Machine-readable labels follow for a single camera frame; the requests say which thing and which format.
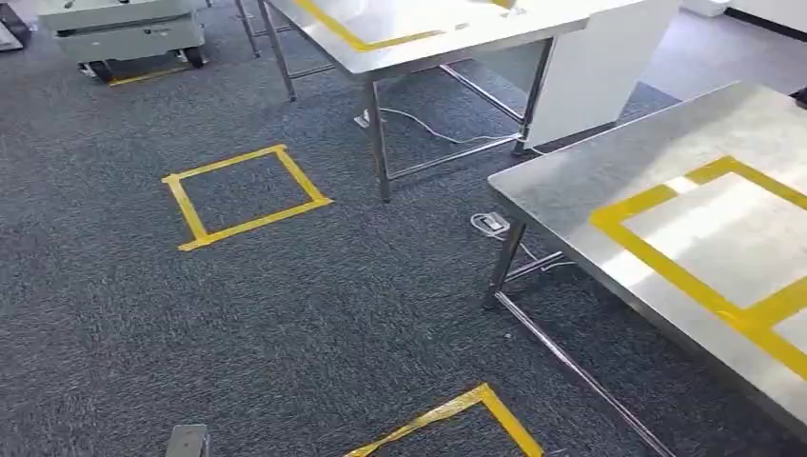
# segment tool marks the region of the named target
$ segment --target floor marking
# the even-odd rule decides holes
[[[138,81],[145,81],[147,79],[152,79],[152,78],[156,78],[156,77],[159,77],[159,76],[164,76],[166,74],[177,73],[179,71],[185,71],[185,70],[190,70],[190,69],[188,67],[178,67],[176,69],[152,71],[151,73],[141,74],[139,76],[132,76],[130,78],[115,79],[115,80],[109,81],[107,86],[109,86],[111,88],[114,88],[115,86],[121,86],[121,85],[128,84],[128,83],[136,83]]]
[[[409,433],[426,427],[431,423],[448,419],[449,417],[459,414],[478,403],[482,403],[488,408],[488,410],[490,410],[493,417],[499,421],[507,433],[510,434],[510,437],[513,438],[513,441],[515,441],[516,444],[521,448],[524,455],[527,457],[541,457],[543,455],[543,451],[541,450],[541,447],[538,446],[538,443],[536,443],[527,430],[524,429],[519,420],[516,419],[516,416],[514,416],[513,413],[507,409],[504,403],[502,403],[499,397],[496,396],[493,389],[490,388],[487,383],[485,383],[464,393],[463,395],[460,395],[448,403],[428,411],[426,414],[393,431],[383,439],[348,452],[345,457],[365,457],[389,442],[399,440]]]
[[[294,178],[297,184],[311,198],[311,201],[303,203],[296,207],[291,207],[288,209],[273,212],[269,215],[259,217],[258,219],[252,221],[244,222],[237,226],[224,228],[222,230],[215,231],[213,233],[207,233],[205,225],[202,224],[202,220],[199,218],[199,214],[196,212],[196,209],[193,207],[190,198],[188,198],[185,189],[182,187],[181,181],[190,176],[196,176],[198,174],[213,171],[215,169],[221,169],[224,167],[228,167],[230,165],[237,164],[239,162],[244,162],[245,160],[262,157],[269,154],[277,154],[281,164],[283,164],[285,169],[288,170],[288,172],[291,174],[291,176]],[[195,238],[191,242],[180,245],[179,250],[193,250],[196,248],[200,248],[202,246],[207,246],[216,241],[223,240],[229,236],[236,235],[238,233],[243,233],[245,231],[252,230],[258,227],[262,227],[267,224],[271,224],[273,222],[277,222],[282,219],[289,218],[291,216],[296,216],[306,211],[311,211],[312,209],[323,207],[325,205],[330,205],[331,203],[333,203],[333,200],[322,195],[322,193],[314,186],[314,184],[311,183],[308,177],[305,176],[300,167],[298,167],[297,164],[295,164],[294,161],[291,160],[291,157],[285,151],[285,145],[275,145],[269,148],[258,149],[253,152],[248,152],[246,154],[241,154],[226,160],[221,160],[219,162],[204,165],[196,169],[189,169],[188,171],[183,171],[181,173],[173,173],[163,178],[163,182],[168,184],[168,188],[170,189],[171,194],[173,194],[174,198],[176,199],[177,204],[179,205],[179,209],[182,212],[182,215],[185,217],[187,226],[190,228],[190,231],[191,233],[193,233],[193,237]]]

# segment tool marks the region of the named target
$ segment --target white robot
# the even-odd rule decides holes
[[[198,69],[202,26],[190,0],[40,0],[42,24],[79,70],[107,83],[109,60],[175,52]]]

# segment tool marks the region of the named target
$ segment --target white wall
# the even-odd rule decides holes
[[[807,0],[734,0],[732,8],[807,32]]]

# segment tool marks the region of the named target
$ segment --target table top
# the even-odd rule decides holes
[[[383,79],[585,27],[586,2],[266,0],[338,67]]]
[[[807,110],[737,83],[488,181],[807,436]]]

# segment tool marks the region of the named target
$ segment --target yellow tape rectangle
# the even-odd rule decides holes
[[[361,38],[359,38],[355,33],[350,31],[347,27],[345,27],[341,22],[337,21],[328,13],[323,11],[323,9],[317,6],[316,0],[294,0],[294,1],[297,3],[298,6],[300,6],[300,8],[305,10],[308,14],[314,16],[314,18],[316,18],[318,21],[323,23],[323,25],[328,27],[330,31],[339,35],[339,37],[342,38],[351,48],[353,48],[358,52],[380,50],[383,48],[389,48],[391,46],[397,46],[403,43],[409,43],[412,41],[417,41],[445,33],[445,31],[443,30],[429,30],[420,33],[414,33],[411,35],[400,36],[397,38],[391,38],[388,40],[367,43]],[[489,0],[489,2],[506,9],[511,8],[510,3],[512,3],[507,0]]]
[[[228,167],[230,165],[238,164],[239,162],[244,162],[245,160],[262,157],[272,153],[278,156],[278,159],[280,160],[281,164],[283,164],[285,169],[289,172],[289,174],[291,174],[295,182],[297,182],[297,184],[301,188],[303,188],[308,197],[311,198],[311,201],[303,203],[296,207],[274,212],[272,214],[260,217],[258,219],[249,222],[244,222],[237,226],[224,228],[222,230],[215,231],[213,233],[207,233],[207,230],[205,230],[205,226],[202,224],[202,220],[199,218],[199,214],[196,212],[196,209],[193,207],[193,204],[191,203],[190,198],[187,196],[185,189],[182,187],[181,180],[188,178],[190,176],[196,176],[202,173],[206,173],[208,171],[213,171],[215,169],[221,169],[224,167]],[[190,169],[188,171],[183,171],[181,173],[170,174],[169,176],[163,178],[163,182],[168,184],[168,188],[171,190],[171,193],[176,199],[180,211],[185,217],[187,226],[190,228],[190,231],[191,233],[193,233],[193,237],[195,238],[191,242],[180,245],[179,250],[193,250],[202,246],[209,245],[210,243],[223,240],[229,236],[236,235],[238,233],[243,233],[245,231],[252,230],[258,227],[262,227],[267,224],[271,224],[273,222],[277,222],[282,219],[289,218],[291,216],[296,216],[297,214],[302,214],[306,211],[310,211],[312,209],[323,207],[325,205],[333,203],[333,200],[326,198],[324,195],[322,195],[322,193],[314,186],[314,184],[311,183],[308,177],[305,176],[300,167],[298,167],[297,164],[295,164],[294,161],[291,160],[291,157],[285,151],[285,145],[275,145],[270,148],[255,150],[253,152],[248,152],[246,154],[242,154],[226,160],[214,162],[212,164],[207,164],[198,167],[196,169]]]
[[[685,177],[695,185],[703,186],[727,173],[737,174],[807,210],[807,196],[761,171],[743,164],[732,156],[724,156],[687,173]],[[779,322],[807,308],[807,277],[801,278],[749,308],[743,309],[731,303],[622,224],[625,219],[677,196],[678,193],[667,185],[656,186],[627,200],[594,210],[589,217],[589,222],[700,305],[715,313],[731,328],[745,335],[754,344],[807,381],[807,354],[773,330],[773,327]]]
[[[493,417],[499,421],[502,427],[504,427],[507,433],[513,438],[513,441],[521,448],[524,455],[527,457],[541,457],[543,455],[543,451],[541,447],[538,446],[538,443],[535,442],[519,420],[516,419],[516,416],[502,403],[502,400],[499,399],[496,392],[485,383],[448,403],[428,411],[426,414],[393,431],[381,440],[348,452],[345,457],[366,457],[389,442],[399,440],[409,433],[434,422],[448,419],[479,403],[487,407],[491,414],[493,414]]]

